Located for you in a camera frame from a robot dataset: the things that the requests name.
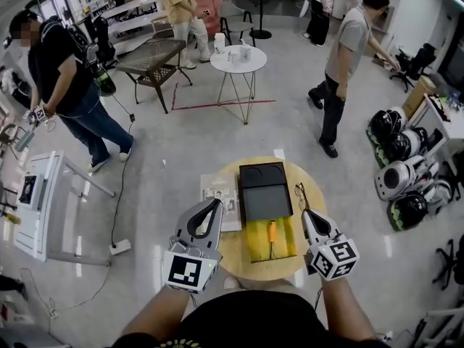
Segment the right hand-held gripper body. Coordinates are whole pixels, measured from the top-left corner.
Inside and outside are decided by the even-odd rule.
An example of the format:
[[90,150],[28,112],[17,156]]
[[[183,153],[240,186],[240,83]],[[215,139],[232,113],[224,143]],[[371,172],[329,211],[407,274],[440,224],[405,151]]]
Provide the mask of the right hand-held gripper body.
[[358,260],[359,252],[354,241],[343,233],[310,245],[309,252],[304,256],[308,274],[318,274],[325,281],[346,277]]

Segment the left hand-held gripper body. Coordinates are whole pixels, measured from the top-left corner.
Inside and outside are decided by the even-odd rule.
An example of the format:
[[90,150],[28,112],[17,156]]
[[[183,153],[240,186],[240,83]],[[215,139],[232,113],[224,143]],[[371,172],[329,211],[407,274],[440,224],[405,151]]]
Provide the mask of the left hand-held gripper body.
[[201,294],[222,258],[217,250],[187,244],[178,237],[172,237],[162,263],[163,283],[172,289]]

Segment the black tray box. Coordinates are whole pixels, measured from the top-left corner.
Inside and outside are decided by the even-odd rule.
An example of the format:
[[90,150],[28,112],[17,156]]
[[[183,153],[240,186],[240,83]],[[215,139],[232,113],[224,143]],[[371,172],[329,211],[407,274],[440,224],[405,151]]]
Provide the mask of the black tray box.
[[297,255],[291,224],[293,207],[282,162],[239,167],[239,193],[243,202],[246,241],[252,263],[269,260],[268,226],[276,221],[275,257]]

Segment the person's left forearm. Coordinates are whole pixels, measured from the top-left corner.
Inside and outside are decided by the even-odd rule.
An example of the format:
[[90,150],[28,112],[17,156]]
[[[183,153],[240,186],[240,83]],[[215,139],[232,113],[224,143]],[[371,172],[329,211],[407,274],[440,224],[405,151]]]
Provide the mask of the person's left forearm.
[[159,341],[170,338],[180,325],[189,300],[187,291],[163,286],[123,329],[122,335],[149,334]]

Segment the round wooden table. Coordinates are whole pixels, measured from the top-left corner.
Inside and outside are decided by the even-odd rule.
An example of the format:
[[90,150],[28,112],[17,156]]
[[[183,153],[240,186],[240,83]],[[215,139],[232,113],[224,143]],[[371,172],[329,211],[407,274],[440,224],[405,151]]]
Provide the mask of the round wooden table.
[[275,241],[269,242],[269,220],[247,222],[241,231],[222,232],[219,251],[220,265],[238,278],[273,281],[306,275],[304,255],[309,249],[302,226],[302,211],[294,187],[302,183],[311,208],[327,213],[319,186],[306,171],[292,162],[282,160],[289,188],[293,215],[277,218]]

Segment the grey picture book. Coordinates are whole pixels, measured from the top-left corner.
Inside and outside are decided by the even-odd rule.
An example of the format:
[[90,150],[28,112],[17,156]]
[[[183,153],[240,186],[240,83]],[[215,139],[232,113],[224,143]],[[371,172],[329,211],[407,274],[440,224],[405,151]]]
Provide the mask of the grey picture book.
[[242,229],[238,180],[234,174],[201,175],[200,192],[202,200],[219,199],[223,203],[222,232]]

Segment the black eyeglasses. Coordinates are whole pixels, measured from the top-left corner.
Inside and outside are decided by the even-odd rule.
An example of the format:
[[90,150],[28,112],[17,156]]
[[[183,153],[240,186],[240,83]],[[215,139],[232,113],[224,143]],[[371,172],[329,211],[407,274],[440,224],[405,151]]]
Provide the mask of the black eyeglasses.
[[305,210],[309,210],[310,206],[309,206],[309,202],[307,200],[307,196],[306,196],[306,193],[305,193],[305,188],[304,188],[303,183],[298,183],[294,187],[294,192],[299,198],[299,208],[300,208],[300,210],[303,211],[303,212]]

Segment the pile of helmets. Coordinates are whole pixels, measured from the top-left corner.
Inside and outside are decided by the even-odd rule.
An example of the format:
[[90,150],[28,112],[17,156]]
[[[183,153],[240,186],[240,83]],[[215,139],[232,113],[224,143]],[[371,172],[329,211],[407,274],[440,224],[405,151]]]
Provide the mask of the pile of helmets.
[[376,193],[388,203],[386,214],[395,231],[413,229],[461,198],[449,163],[431,152],[442,134],[430,136],[425,128],[406,123],[403,108],[392,107],[377,111],[366,129],[381,168],[374,177]]

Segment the person's black shirt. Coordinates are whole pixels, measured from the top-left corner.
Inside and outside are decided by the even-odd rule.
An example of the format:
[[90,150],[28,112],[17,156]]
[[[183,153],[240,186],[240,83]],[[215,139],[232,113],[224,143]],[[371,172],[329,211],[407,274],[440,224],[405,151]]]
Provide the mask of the person's black shirt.
[[201,304],[165,338],[127,333],[111,348],[389,348],[331,333],[296,294],[237,291]]

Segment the small grey black device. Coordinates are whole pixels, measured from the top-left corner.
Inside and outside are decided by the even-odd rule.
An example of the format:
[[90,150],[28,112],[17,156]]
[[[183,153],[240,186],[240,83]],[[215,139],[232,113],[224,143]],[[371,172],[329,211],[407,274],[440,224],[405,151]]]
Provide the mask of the small grey black device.
[[24,179],[21,195],[18,202],[21,204],[30,204],[32,202],[33,190],[37,181],[36,175],[27,175]]

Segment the white round side table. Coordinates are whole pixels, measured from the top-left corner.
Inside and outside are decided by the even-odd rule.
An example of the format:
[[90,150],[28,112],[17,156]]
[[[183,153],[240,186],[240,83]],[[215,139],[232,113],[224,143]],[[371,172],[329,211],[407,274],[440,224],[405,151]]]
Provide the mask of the white round side table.
[[[249,115],[252,111],[254,101],[256,100],[256,75],[259,70],[266,66],[268,57],[264,51],[255,46],[252,47],[251,60],[243,63],[239,60],[235,64],[228,62],[228,53],[234,51],[239,53],[240,45],[226,46],[225,51],[220,54],[213,54],[210,57],[210,64],[223,74],[220,84],[220,90],[217,95],[216,105],[225,107],[225,110],[238,118],[244,125],[249,123]],[[248,88],[247,96],[239,96],[238,89],[234,80],[235,75],[240,75]],[[229,80],[235,97],[232,99],[223,98],[225,82]]]

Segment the brown chair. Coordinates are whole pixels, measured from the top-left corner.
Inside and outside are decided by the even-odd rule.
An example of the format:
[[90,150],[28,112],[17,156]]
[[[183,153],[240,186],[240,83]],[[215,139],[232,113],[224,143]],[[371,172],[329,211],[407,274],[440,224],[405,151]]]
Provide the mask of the brown chair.
[[13,151],[13,145],[20,139],[17,137],[18,130],[24,130],[20,125],[10,123],[4,126],[0,131],[0,151],[4,151],[7,147],[15,158],[17,155]]

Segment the grey chair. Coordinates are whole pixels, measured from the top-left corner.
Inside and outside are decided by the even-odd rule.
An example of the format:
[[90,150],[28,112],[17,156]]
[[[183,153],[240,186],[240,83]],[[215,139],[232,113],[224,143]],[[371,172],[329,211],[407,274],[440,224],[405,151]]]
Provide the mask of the grey chair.
[[239,39],[243,38],[244,32],[251,33],[254,30],[251,13],[245,9],[237,7],[230,1],[223,1],[217,10],[220,19],[220,32],[230,45],[232,45],[231,34],[239,33]]

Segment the white shelving unit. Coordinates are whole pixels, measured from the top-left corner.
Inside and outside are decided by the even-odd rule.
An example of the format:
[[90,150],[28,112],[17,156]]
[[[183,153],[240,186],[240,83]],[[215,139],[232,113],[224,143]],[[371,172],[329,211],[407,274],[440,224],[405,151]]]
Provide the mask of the white shelving unit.
[[156,24],[167,22],[163,0],[78,0],[76,15],[93,42],[97,29],[103,27],[118,51],[131,36],[151,36]]

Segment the glass entrance door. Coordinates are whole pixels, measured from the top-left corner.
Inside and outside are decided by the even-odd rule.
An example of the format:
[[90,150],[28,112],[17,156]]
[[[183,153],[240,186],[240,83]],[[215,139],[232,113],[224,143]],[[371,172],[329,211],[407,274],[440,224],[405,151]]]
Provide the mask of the glass entrance door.
[[68,0],[37,0],[38,15],[43,19],[59,18],[64,26],[75,23]]

